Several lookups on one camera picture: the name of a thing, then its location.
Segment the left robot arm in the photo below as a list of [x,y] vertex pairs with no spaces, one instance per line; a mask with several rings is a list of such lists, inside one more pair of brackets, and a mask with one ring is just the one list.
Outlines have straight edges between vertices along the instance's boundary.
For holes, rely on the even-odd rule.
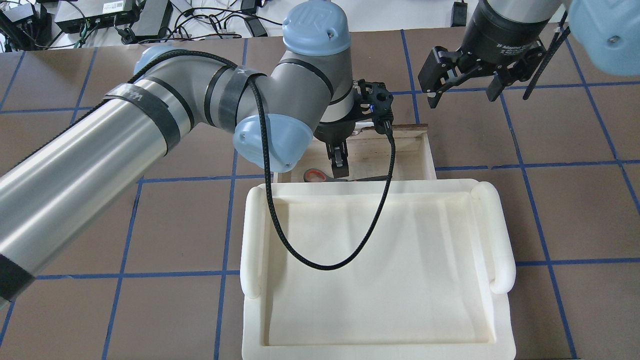
[[343,120],[355,103],[352,37],[329,0],[293,7],[282,32],[286,50],[270,75],[208,52],[147,48],[128,82],[5,173],[1,305],[196,125],[230,133],[237,153],[262,169],[292,171],[318,126]]

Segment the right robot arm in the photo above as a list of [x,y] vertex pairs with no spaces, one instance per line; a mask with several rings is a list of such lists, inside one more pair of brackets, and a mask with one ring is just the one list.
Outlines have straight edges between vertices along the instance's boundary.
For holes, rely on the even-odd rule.
[[448,89],[487,76],[489,101],[516,81],[528,82],[528,100],[569,35],[601,71],[637,76],[639,18],[637,0],[480,0],[461,46],[432,48],[418,82],[432,109]]

